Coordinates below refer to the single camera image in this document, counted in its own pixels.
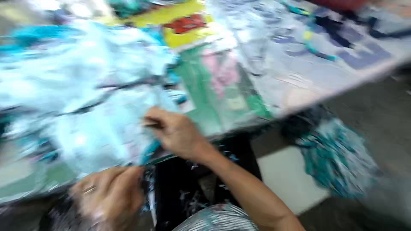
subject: gray floor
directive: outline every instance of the gray floor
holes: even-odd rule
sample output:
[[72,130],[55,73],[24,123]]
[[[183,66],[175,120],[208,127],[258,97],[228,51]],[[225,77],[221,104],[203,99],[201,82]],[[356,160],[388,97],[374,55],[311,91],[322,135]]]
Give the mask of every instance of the gray floor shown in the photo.
[[345,124],[363,135],[383,169],[411,169],[410,86],[389,78],[370,83],[326,103]]
[[[411,220],[410,89],[406,82],[388,78],[325,102],[337,117],[365,138],[386,178],[372,190],[368,201],[329,198],[303,213],[299,219],[307,231],[407,230],[397,219]],[[252,144],[257,157],[287,145],[277,129],[254,139]]]

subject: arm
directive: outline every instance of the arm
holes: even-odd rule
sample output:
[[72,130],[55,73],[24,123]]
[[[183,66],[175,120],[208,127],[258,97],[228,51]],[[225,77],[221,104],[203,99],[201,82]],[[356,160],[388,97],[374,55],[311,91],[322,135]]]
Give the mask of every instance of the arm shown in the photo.
[[206,157],[201,164],[220,177],[260,230],[304,230],[284,202],[258,178],[229,161],[214,148],[207,152],[200,154]]
[[154,107],[148,112],[146,122],[160,124],[154,132],[165,149],[203,164],[219,176],[261,230],[304,230],[281,199],[255,176],[214,149],[186,116]]

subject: hand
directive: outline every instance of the hand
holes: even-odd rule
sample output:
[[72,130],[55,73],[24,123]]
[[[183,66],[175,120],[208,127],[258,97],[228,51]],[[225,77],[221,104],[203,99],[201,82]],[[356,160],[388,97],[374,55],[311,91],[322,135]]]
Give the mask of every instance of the hand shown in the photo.
[[212,145],[185,115],[152,107],[145,116],[145,125],[153,128],[164,149],[183,159],[201,163],[203,155],[213,150]]
[[128,230],[137,220],[144,202],[143,172],[143,167],[112,167],[86,176],[70,189],[70,193],[81,214],[98,222],[99,228]]

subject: person's right hand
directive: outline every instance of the person's right hand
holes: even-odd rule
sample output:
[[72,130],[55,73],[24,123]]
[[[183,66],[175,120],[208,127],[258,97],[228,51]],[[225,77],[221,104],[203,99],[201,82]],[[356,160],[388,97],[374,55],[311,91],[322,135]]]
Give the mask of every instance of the person's right hand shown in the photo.
[[152,127],[162,147],[183,159],[201,163],[203,155],[213,149],[185,115],[152,107],[144,119],[145,125]]

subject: pink fabric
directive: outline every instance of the pink fabric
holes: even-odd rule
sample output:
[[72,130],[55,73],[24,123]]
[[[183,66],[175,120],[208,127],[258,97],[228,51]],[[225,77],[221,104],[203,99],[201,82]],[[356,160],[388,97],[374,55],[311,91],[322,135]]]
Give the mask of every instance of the pink fabric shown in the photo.
[[222,63],[219,63],[212,50],[203,50],[203,64],[208,68],[211,77],[211,86],[218,97],[224,96],[224,90],[227,86],[237,83],[240,80],[236,66],[237,55],[230,51]]

